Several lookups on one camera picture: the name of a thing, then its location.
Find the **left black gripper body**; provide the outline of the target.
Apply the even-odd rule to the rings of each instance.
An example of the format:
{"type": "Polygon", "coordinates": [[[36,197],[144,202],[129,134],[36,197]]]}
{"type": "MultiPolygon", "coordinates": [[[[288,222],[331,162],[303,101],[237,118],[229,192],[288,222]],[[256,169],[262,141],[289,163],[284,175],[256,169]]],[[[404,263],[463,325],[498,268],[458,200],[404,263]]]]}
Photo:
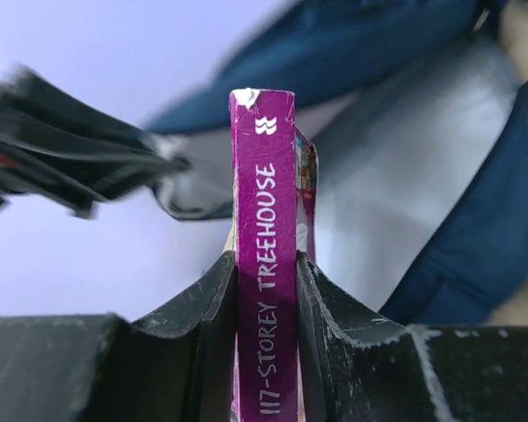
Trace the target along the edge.
{"type": "Polygon", "coordinates": [[[186,158],[165,145],[29,68],[0,83],[0,207],[39,194],[88,219],[97,203],[186,172],[186,158]]]}

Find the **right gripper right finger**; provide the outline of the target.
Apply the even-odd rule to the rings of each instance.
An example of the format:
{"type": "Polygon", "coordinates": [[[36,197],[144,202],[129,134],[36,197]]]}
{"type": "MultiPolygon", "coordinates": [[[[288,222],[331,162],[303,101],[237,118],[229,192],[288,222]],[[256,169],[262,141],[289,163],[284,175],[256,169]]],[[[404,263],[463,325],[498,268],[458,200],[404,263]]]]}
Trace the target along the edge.
{"type": "Polygon", "coordinates": [[[403,326],[297,256],[310,421],[528,421],[528,327],[403,326]]]}

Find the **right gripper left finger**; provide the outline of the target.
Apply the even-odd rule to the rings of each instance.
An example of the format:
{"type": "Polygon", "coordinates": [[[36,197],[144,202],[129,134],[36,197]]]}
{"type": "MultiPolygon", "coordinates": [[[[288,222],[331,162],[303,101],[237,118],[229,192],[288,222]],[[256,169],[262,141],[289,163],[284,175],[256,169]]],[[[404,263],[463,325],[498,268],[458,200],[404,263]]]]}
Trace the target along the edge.
{"type": "Polygon", "coordinates": [[[0,421],[226,421],[237,269],[128,322],[115,314],[0,317],[0,421]]]}

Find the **purple Treehouse book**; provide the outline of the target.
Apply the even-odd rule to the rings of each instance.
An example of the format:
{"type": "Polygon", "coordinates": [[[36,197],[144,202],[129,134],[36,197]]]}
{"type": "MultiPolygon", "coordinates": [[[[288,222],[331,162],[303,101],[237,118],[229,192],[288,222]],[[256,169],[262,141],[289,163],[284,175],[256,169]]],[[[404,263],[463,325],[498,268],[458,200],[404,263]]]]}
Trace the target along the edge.
{"type": "Polygon", "coordinates": [[[289,91],[230,94],[242,421],[299,419],[297,252],[313,254],[318,153],[289,91]]]}

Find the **navy blue backpack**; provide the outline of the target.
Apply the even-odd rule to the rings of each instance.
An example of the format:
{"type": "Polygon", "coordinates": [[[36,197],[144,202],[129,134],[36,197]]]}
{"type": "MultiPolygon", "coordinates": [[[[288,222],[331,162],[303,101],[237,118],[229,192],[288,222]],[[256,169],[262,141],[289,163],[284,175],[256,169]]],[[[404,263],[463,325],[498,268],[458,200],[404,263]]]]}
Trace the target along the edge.
{"type": "Polygon", "coordinates": [[[404,325],[528,324],[528,1],[295,2],[147,124],[191,164],[172,217],[230,216],[245,87],[296,96],[333,281],[404,325]]]}

